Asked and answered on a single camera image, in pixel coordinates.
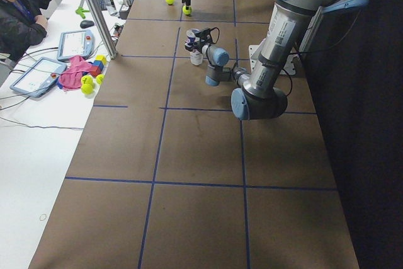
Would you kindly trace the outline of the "yellow toy cube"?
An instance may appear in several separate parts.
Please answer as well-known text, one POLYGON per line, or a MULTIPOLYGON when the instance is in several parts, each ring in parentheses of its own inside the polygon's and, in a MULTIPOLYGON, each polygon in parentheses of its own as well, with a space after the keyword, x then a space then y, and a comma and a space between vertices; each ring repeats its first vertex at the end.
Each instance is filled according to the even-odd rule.
POLYGON ((104 55, 97 55, 93 62, 94 65, 103 67, 107 66, 107 63, 107 59, 104 55))

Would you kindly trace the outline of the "white tennis ball can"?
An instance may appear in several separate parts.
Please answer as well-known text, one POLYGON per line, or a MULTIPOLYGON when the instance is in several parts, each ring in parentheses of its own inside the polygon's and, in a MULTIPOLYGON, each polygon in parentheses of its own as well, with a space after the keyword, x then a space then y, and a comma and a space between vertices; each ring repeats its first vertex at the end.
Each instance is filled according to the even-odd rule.
POLYGON ((203 55, 198 50, 200 38, 196 36, 198 29, 192 28, 186 31, 185 49, 190 53, 190 62, 194 66, 199 66, 203 62, 203 55))

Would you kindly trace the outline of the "blue toy cube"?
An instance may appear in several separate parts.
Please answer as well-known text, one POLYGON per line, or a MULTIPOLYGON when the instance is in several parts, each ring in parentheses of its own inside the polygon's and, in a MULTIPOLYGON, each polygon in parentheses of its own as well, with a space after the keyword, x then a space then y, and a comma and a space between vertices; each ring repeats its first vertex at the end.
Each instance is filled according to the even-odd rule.
POLYGON ((98 69, 100 69, 102 71, 105 65, 101 60, 95 60, 92 63, 92 66, 95 66, 96 68, 98 68, 98 69))

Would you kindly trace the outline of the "spare tennis ball on desk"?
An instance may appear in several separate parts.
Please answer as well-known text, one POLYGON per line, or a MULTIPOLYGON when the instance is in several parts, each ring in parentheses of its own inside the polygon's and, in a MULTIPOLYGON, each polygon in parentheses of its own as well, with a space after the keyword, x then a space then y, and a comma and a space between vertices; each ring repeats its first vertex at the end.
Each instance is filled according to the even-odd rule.
POLYGON ((101 85, 101 84, 103 83, 104 77, 105 77, 104 74, 98 74, 98 75, 96 76, 96 82, 97 82, 99 85, 101 85))

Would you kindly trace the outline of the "black computer mouse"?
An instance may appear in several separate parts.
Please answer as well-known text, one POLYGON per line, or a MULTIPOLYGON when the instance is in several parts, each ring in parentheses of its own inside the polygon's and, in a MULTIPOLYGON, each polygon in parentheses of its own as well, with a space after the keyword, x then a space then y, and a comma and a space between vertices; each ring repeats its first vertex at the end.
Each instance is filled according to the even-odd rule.
POLYGON ((80 28, 85 29, 94 26, 94 21, 91 20, 82 20, 80 22, 80 28))

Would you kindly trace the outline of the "green plastic toy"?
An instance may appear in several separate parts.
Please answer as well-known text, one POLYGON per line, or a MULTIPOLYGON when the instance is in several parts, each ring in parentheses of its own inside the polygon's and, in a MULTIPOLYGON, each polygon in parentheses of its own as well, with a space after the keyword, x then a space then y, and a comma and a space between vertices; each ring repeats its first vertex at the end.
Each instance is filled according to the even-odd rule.
POLYGON ((75 10, 75 13, 76 13, 77 15, 79 15, 83 20, 86 19, 86 13, 89 13, 89 12, 90 12, 90 10, 84 9, 84 8, 82 8, 82 7, 78 7, 78 8, 75 10))

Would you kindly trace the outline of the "near teach pendant tablet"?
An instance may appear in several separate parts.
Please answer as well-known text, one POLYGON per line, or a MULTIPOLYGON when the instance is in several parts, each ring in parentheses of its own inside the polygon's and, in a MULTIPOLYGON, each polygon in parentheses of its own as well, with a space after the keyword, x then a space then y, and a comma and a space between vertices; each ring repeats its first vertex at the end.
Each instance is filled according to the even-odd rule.
POLYGON ((66 69, 66 63, 41 57, 9 88, 22 95, 39 98, 57 82, 66 69))

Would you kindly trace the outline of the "rubber band on desk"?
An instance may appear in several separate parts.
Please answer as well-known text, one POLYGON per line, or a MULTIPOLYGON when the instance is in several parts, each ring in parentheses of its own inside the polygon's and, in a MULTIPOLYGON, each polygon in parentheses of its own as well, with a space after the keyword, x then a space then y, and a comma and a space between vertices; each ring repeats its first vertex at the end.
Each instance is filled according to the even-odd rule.
POLYGON ((40 221, 44 221, 47 218, 46 214, 42 214, 39 216, 40 221))

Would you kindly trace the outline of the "far teach pendant tablet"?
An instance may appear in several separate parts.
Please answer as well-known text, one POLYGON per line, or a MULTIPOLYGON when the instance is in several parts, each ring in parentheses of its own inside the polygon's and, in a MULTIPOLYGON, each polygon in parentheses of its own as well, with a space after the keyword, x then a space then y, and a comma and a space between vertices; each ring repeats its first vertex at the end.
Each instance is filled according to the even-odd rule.
POLYGON ((89 58, 94 50, 94 35, 91 30, 65 31, 60 34, 57 60, 67 62, 73 56, 89 58))

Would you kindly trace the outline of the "seated person in dark jacket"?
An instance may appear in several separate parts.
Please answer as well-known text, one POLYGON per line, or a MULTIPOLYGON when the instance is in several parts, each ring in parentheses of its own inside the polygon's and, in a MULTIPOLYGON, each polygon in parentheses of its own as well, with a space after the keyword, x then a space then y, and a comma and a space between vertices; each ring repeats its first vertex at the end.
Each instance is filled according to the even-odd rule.
POLYGON ((41 10, 51 0, 1 0, 1 53, 19 61, 47 36, 47 18, 41 10))

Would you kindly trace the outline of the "teach pendant tablet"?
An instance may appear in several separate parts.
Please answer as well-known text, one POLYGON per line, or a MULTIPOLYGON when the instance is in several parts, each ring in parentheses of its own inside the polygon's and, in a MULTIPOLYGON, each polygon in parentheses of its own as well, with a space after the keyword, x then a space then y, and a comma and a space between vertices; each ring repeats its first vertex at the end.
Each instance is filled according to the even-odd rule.
POLYGON ((73 56, 89 58, 94 50, 94 35, 91 30, 65 31, 60 34, 57 60, 67 62, 73 56))
POLYGON ((41 57, 9 88, 22 95, 39 98, 57 82, 66 69, 66 63, 41 57))

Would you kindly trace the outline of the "red toy cube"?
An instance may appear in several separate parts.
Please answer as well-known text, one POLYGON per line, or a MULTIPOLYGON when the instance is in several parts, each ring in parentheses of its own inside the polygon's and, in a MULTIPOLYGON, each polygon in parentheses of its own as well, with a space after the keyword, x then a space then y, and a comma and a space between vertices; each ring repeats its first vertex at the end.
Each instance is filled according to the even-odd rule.
POLYGON ((102 70, 103 70, 103 66, 92 65, 88 73, 92 77, 96 77, 96 76, 98 76, 99 74, 102 73, 102 70))

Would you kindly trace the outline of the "aluminium frame post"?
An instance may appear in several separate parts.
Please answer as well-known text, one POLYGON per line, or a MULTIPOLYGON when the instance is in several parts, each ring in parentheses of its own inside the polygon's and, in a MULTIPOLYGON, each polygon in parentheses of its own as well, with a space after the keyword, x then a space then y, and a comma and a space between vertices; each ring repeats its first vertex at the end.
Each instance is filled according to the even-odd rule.
POLYGON ((101 9, 97 5, 97 0, 86 0, 90 12, 93 16, 95 25, 99 31, 101 39, 107 49, 108 55, 110 59, 115 59, 118 52, 116 51, 115 44, 110 35, 110 30, 105 22, 104 16, 101 12, 101 9))

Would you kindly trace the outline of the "pink cloth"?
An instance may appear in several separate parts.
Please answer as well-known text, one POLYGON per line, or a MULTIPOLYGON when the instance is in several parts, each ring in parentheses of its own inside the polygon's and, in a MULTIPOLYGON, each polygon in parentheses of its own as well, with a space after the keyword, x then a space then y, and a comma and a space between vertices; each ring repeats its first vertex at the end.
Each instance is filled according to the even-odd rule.
POLYGON ((58 78, 57 85, 65 91, 75 90, 81 87, 81 78, 93 70, 93 65, 85 61, 81 56, 70 58, 70 66, 58 78))

